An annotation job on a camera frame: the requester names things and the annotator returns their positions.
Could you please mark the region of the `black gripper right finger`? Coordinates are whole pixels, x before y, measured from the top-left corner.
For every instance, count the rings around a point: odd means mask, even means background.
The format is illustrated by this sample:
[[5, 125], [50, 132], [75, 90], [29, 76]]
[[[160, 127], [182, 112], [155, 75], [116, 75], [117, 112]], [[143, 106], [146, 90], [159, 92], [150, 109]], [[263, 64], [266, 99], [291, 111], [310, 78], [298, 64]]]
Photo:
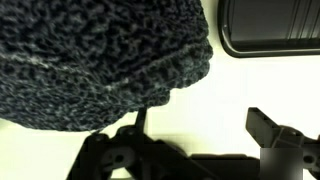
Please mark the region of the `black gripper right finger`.
[[261, 148], [297, 148], [302, 151], [302, 167], [316, 180], [320, 176], [320, 140], [301, 131], [278, 125], [257, 107], [249, 107], [246, 130]]

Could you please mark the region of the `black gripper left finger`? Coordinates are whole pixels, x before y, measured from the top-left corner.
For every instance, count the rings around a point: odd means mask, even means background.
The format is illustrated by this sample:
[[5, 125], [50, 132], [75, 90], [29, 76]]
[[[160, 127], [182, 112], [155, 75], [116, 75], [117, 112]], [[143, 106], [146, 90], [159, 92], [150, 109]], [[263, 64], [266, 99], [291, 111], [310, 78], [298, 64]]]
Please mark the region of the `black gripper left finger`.
[[120, 127], [112, 138], [98, 132], [86, 137], [66, 180], [130, 180], [112, 177], [121, 168], [133, 180], [174, 180], [172, 165], [187, 154], [172, 142], [148, 137], [146, 115], [147, 109], [141, 108], [135, 124]]

